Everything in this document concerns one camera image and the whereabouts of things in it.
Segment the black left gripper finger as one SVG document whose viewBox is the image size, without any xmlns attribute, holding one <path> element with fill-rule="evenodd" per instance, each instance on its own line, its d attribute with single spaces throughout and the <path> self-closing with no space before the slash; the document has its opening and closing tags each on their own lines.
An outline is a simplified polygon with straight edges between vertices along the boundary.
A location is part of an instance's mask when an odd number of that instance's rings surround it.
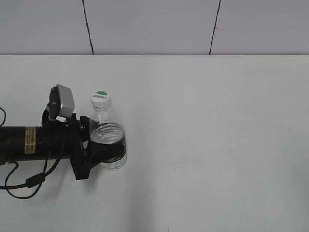
<svg viewBox="0 0 309 232">
<path fill-rule="evenodd" d="M 104 168 L 120 168 L 127 160 L 126 142 L 120 140 L 114 144 L 102 144 L 90 141 L 87 154 L 92 168 L 99 164 Z"/>
<path fill-rule="evenodd" d="M 91 119 L 86 116 L 80 116 L 79 124 L 80 124 L 79 135 L 80 135 L 82 142 L 92 141 L 91 132 L 90 132 Z"/>
</svg>

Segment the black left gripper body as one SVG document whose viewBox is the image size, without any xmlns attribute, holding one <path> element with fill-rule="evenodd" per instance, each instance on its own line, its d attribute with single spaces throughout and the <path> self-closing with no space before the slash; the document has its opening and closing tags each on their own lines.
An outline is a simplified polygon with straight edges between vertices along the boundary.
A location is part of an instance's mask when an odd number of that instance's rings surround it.
<svg viewBox="0 0 309 232">
<path fill-rule="evenodd" d="M 66 119 L 65 125 L 67 126 L 67 153 L 75 179 L 88 179 L 91 169 L 90 160 L 87 148 L 83 147 L 83 142 L 79 135 L 80 124 L 79 119 L 76 118 L 76 113 L 73 113 L 72 118 Z"/>
</svg>

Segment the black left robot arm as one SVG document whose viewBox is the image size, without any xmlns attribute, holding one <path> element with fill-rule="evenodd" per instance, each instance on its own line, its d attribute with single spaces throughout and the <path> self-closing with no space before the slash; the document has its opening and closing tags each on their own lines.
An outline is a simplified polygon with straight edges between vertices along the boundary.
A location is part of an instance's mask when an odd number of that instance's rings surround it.
<svg viewBox="0 0 309 232">
<path fill-rule="evenodd" d="M 95 142 L 90 137 L 90 119 L 73 114 L 64 122 L 42 118 L 36 127 L 0 128 L 0 163 L 69 159 L 76 180 L 89 178 L 92 168 L 119 161 L 126 154 L 125 136 L 114 142 Z"/>
</svg>

